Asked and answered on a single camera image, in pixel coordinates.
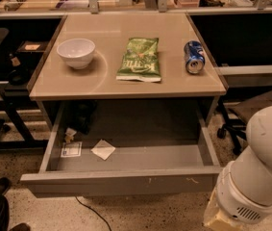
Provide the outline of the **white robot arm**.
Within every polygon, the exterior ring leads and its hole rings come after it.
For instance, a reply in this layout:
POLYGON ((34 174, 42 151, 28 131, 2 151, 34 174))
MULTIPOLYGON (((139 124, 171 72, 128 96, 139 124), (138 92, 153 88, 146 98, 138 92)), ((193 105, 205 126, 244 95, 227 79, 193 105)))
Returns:
POLYGON ((272 215, 272 106, 246 127, 248 146, 219 173, 203 224, 212 231, 242 231, 272 215))

